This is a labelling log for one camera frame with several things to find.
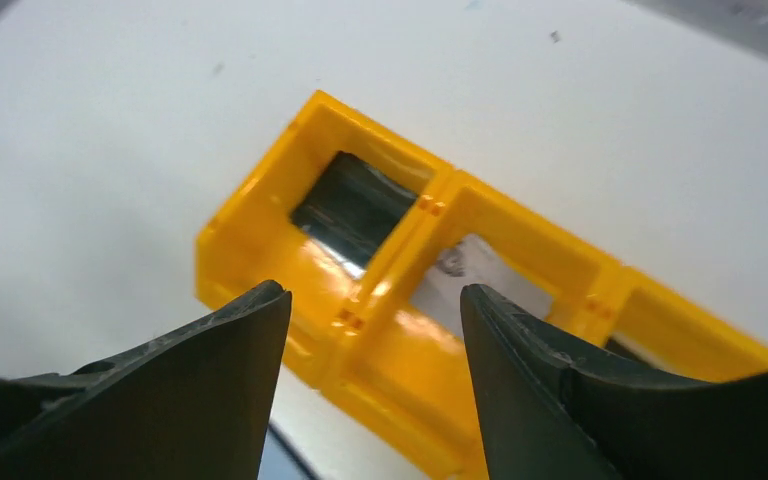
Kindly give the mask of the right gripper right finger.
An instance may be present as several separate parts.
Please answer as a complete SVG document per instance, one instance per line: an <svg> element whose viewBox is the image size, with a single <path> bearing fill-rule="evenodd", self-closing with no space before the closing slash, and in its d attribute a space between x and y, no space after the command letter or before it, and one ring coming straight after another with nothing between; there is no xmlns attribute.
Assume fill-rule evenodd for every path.
<svg viewBox="0 0 768 480"><path fill-rule="evenodd" d="M710 383L537 319L492 288L460 294L493 479L768 479L768 372Z"/></svg>

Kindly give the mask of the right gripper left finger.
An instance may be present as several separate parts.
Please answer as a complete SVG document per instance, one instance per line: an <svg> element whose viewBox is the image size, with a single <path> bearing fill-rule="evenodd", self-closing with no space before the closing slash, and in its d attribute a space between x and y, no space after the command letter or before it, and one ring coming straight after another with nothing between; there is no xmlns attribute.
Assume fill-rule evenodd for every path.
<svg viewBox="0 0 768 480"><path fill-rule="evenodd" d="M292 295L268 280L73 373L0 378L0 479L254 479Z"/></svg>

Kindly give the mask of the black cards stack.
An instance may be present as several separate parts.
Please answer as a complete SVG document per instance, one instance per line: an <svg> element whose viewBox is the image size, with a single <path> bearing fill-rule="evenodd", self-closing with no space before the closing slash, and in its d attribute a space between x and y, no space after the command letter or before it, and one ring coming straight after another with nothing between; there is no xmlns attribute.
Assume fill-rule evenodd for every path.
<svg viewBox="0 0 768 480"><path fill-rule="evenodd" d="M416 200L379 169L339 151L290 220L358 280Z"/></svg>

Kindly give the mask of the blue card holder wallet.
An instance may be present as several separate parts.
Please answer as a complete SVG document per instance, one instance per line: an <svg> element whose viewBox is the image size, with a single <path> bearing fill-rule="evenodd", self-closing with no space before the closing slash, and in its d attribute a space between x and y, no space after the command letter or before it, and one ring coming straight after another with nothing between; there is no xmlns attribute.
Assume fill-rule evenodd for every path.
<svg viewBox="0 0 768 480"><path fill-rule="evenodd" d="M286 435L273 422L270 422L266 431L257 479L320 480L321 477Z"/></svg>

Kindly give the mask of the silver card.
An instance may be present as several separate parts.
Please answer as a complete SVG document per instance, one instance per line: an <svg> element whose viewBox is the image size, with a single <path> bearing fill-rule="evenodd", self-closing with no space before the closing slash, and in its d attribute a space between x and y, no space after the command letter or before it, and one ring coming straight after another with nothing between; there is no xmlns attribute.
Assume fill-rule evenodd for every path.
<svg viewBox="0 0 768 480"><path fill-rule="evenodd" d="M440 252L424 273L411 304L461 339L460 293L471 284L491 287L541 320L554 302L550 293L515 271L482 237L468 234Z"/></svg>

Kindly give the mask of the orange three-compartment tray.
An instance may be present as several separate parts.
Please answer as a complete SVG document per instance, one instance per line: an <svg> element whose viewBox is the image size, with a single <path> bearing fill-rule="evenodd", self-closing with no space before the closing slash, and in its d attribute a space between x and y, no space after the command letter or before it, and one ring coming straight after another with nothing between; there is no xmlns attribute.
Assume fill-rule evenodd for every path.
<svg viewBox="0 0 768 480"><path fill-rule="evenodd" d="M339 151L417 194L358 280L290 220ZM411 304L468 234L553 296L544 320L584 340L617 336L707 381L768 370L762 342L323 91L199 234L196 294L215 309L280 283L294 296L283 354L294 374L430 476L483 479L464 344Z"/></svg>

